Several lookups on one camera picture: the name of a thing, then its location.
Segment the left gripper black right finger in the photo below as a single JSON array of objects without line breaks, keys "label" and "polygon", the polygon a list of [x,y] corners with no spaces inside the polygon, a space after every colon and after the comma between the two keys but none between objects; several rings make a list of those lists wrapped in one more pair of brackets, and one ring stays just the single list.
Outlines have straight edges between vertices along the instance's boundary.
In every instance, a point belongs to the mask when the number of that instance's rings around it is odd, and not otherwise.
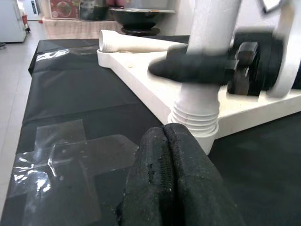
[{"label": "left gripper black right finger", "polygon": [[173,159],[174,226],[245,226],[223,179],[189,130],[164,126]]}]

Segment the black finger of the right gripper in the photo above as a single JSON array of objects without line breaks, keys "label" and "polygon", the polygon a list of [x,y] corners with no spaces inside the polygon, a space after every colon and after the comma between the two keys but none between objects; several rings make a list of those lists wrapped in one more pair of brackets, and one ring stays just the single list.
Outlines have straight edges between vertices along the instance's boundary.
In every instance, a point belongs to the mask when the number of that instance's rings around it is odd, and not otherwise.
[{"label": "black finger of the right gripper", "polygon": [[177,56],[177,55],[182,55],[186,54],[188,49],[188,45],[176,45],[176,46],[171,46],[168,51],[167,51],[167,56]]},{"label": "black finger of the right gripper", "polygon": [[228,54],[168,52],[165,59],[150,63],[148,71],[180,83],[227,84],[234,77],[236,64]]}]

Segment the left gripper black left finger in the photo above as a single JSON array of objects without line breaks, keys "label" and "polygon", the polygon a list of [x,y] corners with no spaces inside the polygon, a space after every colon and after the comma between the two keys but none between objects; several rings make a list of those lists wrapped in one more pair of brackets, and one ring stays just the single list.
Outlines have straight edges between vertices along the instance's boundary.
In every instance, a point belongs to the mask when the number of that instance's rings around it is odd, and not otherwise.
[{"label": "left gripper black left finger", "polygon": [[117,216],[118,226],[170,226],[170,151],[162,128],[142,137]]}]

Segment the white plastic table leg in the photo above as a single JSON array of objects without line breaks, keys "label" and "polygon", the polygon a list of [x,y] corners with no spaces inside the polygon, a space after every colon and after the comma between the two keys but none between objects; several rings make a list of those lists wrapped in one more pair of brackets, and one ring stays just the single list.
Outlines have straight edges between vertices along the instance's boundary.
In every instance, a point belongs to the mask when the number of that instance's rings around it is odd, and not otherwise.
[{"label": "white plastic table leg", "polygon": [[[241,0],[196,0],[188,53],[225,53],[237,22]],[[170,122],[185,125],[197,139],[214,139],[218,131],[218,85],[182,82]]]},{"label": "white plastic table leg", "polygon": [[124,51],[134,53],[163,52],[170,48],[187,46],[187,44],[179,42],[123,35],[111,30],[101,30],[99,32],[99,49],[103,53]]}]

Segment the white plastic table top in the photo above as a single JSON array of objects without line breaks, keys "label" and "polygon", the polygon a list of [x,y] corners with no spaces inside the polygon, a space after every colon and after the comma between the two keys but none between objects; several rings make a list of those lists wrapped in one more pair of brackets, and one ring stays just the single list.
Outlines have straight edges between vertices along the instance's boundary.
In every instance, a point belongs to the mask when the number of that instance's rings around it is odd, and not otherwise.
[{"label": "white plastic table top", "polygon": [[174,109],[180,96],[181,84],[151,75],[148,65],[166,56],[166,52],[103,53],[97,50],[98,63],[112,71],[139,97],[162,122],[185,125],[206,154],[217,138],[249,129],[266,122],[301,112],[301,90],[293,90],[282,99],[235,96],[227,93],[225,86],[210,94],[213,101],[205,104],[207,114],[190,116]]}]

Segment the large black bowl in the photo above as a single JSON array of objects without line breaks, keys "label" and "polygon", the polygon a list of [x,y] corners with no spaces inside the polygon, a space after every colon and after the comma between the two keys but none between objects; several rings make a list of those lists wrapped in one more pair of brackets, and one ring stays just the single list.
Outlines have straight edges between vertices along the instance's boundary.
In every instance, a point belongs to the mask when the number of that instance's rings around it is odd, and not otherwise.
[{"label": "large black bowl", "polygon": [[151,10],[136,8],[111,8],[110,12],[114,20],[122,28],[134,30],[147,30],[153,28],[166,14],[175,13],[174,10]]}]

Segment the dark printed box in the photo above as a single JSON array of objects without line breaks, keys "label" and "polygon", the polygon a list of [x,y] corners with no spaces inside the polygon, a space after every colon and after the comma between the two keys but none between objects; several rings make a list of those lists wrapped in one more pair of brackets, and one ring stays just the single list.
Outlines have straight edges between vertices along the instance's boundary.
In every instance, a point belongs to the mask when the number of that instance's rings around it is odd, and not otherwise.
[{"label": "dark printed box", "polygon": [[80,0],[79,19],[81,21],[105,21],[108,19],[109,6],[106,0]]}]

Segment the beige cloth covered table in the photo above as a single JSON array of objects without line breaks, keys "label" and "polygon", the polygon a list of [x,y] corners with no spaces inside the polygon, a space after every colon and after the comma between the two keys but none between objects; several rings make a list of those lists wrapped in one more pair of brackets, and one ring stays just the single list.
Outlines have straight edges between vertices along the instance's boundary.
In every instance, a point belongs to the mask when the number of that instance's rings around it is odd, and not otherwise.
[{"label": "beige cloth covered table", "polygon": [[43,18],[48,39],[98,39],[101,30],[121,32],[116,21],[81,21]]}]

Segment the black tablecloth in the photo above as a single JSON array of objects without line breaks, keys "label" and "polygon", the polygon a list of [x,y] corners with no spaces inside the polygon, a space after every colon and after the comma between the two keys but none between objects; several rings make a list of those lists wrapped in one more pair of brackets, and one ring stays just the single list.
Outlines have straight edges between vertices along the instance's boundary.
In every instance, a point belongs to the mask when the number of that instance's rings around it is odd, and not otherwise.
[{"label": "black tablecloth", "polygon": [[[36,62],[37,55],[60,49],[70,52]],[[41,41],[30,72],[16,156],[34,149],[36,129],[41,126],[81,120],[88,140],[121,134],[139,149],[149,129],[164,132],[167,125],[111,69],[97,64],[96,40]],[[301,113],[218,140],[207,156],[245,226],[301,226]],[[174,226],[175,189],[170,151],[170,226]]]}]

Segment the red printed box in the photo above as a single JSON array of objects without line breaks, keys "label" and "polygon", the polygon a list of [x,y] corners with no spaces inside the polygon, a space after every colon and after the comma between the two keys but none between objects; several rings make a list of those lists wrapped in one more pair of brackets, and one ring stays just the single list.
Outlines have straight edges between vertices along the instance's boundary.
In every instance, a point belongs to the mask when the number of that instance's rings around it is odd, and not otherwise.
[{"label": "red printed box", "polygon": [[79,19],[80,0],[49,0],[52,19]]}]

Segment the small red canister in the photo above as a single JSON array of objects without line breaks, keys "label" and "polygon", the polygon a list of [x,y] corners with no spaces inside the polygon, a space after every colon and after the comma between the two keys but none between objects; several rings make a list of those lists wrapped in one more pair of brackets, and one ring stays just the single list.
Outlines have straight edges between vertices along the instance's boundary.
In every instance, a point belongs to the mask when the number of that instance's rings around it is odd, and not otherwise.
[{"label": "small red canister", "polygon": [[27,15],[26,14],[23,14],[22,15],[22,20],[23,20],[23,24],[24,24],[24,28],[25,28],[25,32],[26,33],[30,33],[30,27],[28,25],[28,20],[27,20]]}]

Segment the white cabinet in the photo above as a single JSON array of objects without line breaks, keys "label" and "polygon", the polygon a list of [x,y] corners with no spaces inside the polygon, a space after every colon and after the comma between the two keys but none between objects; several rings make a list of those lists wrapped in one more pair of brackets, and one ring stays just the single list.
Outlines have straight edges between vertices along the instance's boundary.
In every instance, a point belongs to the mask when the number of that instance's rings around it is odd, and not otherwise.
[{"label": "white cabinet", "polygon": [[24,42],[26,32],[16,0],[0,0],[0,42]]}]

